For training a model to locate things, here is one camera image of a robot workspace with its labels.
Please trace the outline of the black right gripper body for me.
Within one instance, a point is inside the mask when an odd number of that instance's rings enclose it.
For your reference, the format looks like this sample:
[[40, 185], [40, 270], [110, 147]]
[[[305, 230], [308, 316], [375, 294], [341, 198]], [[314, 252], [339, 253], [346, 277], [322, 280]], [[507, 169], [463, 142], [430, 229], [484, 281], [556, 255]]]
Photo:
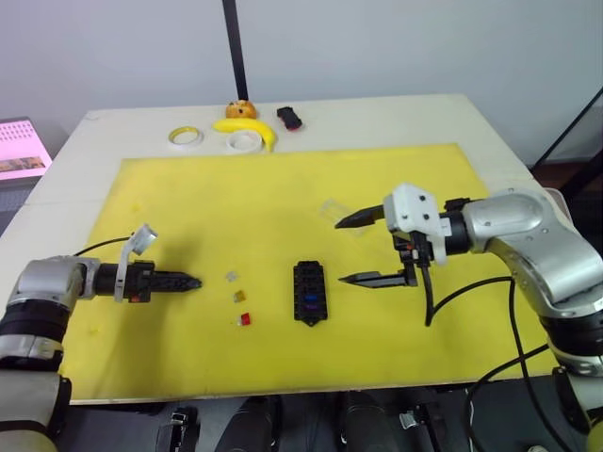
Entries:
[[416, 270], [419, 269], [425, 288], [432, 287], [430, 266], [432, 245], [423, 233], [412, 232], [407, 238], [393, 237], [394, 248], [402, 263], [394, 278], [395, 286], [418, 286]]

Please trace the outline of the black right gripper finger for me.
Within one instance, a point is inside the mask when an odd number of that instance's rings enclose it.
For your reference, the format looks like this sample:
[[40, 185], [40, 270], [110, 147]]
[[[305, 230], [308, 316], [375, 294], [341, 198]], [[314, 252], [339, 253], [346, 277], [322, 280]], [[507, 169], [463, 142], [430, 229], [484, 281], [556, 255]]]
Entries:
[[405, 276], [401, 273], [383, 275], [378, 271], [353, 273], [339, 278], [343, 283], [362, 286], [365, 288], [386, 288], [405, 285]]
[[384, 219], [383, 205], [375, 205], [361, 209], [342, 219], [336, 224], [336, 229], [356, 229], [374, 224], [376, 221]]

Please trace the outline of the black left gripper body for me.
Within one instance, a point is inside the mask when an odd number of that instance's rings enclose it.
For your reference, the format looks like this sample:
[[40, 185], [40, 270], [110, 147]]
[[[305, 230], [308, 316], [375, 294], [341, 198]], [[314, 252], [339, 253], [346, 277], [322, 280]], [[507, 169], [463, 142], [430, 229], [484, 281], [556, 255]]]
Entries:
[[126, 269], [123, 297], [128, 303], [147, 303], [151, 300], [151, 282], [155, 276], [152, 261], [135, 261]]

